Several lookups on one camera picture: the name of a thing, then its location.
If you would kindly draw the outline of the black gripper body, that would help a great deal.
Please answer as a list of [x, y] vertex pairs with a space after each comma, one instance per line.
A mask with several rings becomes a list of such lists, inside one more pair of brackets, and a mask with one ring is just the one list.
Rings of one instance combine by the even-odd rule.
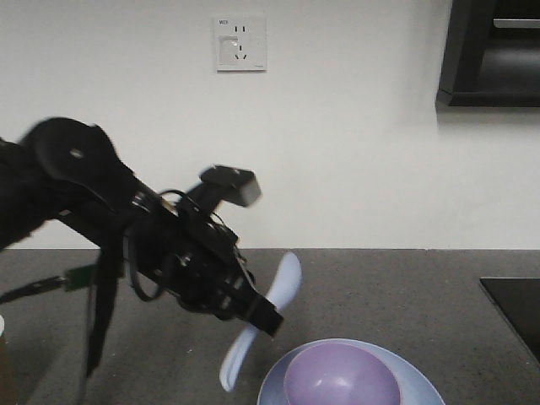
[[257, 289], [238, 237], [215, 213], [220, 197], [137, 197], [126, 229], [126, 271], [143, 301], [163, 293], [191, 312], [251, 321]]

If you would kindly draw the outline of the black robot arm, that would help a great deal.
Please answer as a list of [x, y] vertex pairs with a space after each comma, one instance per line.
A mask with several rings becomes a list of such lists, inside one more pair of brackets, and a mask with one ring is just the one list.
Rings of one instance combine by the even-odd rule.
[[57, 219], [174, 294], [189, 311], [238, 318], [274, 335], [283, 318], [255, 288], [237, 236], [213, 219], [221, 202], [260, 196], [249, 170], [215, 165], [168, 205], [124, 165], [106, 133], [69, 118], [1, 144], [1, 245]]

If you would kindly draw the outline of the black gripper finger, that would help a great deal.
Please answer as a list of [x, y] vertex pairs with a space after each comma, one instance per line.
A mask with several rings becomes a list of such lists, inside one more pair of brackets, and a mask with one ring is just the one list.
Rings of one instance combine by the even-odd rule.
[[244, 320], [257, 330], [274, 337], [281, 327], [284, 317], [271, 301], [262, 295], [258, 295], [251, 302]]

